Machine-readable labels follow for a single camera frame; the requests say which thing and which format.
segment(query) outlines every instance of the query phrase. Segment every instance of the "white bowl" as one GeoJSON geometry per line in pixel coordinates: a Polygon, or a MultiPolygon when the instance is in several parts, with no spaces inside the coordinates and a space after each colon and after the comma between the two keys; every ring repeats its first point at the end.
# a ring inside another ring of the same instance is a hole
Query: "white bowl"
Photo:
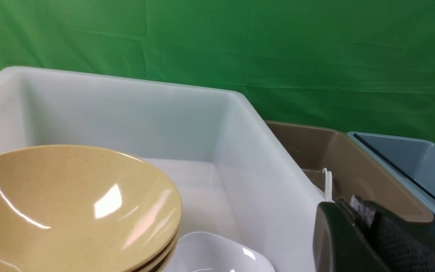
{"type": "Polygon", "coordinates": [[[230,271],[275,272],[260,253],[208,232],[193,232],[177,243],[176,252],[162,272],[230,271]]]}

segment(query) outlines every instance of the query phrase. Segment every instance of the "green cloth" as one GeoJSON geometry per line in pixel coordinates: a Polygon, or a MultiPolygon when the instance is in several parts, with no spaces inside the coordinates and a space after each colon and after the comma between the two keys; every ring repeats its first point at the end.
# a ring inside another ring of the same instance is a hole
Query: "green cloth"
{"type": "Polygon", "coordinates": [[[235,90],[264,119],[435,142],[435,0],[0,0],[0,70],[235,90]]]}

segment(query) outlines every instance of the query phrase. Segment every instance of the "plastic container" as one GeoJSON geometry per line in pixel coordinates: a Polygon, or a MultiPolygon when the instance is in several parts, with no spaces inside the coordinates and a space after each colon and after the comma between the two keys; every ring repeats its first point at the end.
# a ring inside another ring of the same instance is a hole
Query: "plastic container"
{"type": "MultiPolygon", "coordinates": [[[[348,136],[401,181],[435,215],[435,143],[358,132],[349,132],[348,136]]],[[[435,236],[435,220],[430,230],[435,236]]]]}
{"type": "Polygon", "coordinates": [[[316,206],[307,176],[239,93],[12,67],[0,72],[0,153],[80,144],[162,169],[183,201],[180,235],[207,231],[313,271],[316,206]]]}
{"type": "Polygon", "coordinates": [[[333,173],[333,198],[352,195],[372,200],[409,222],[431,222],[433,215],[384,167],[347,135],[333,129],[267,122],[310,180],[323,189],[321,169],[333,173]]]}

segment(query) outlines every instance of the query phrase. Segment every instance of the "speckled bowl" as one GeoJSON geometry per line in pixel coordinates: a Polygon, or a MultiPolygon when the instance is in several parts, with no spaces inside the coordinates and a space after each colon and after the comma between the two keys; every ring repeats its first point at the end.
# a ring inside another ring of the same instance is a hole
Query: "speckled bowl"
{"type": "Polygon", "coordinates": [[[130,272],[176,235],[182,203],[157,168],[112,150],[0,155],[0,272],[130,272]]]}

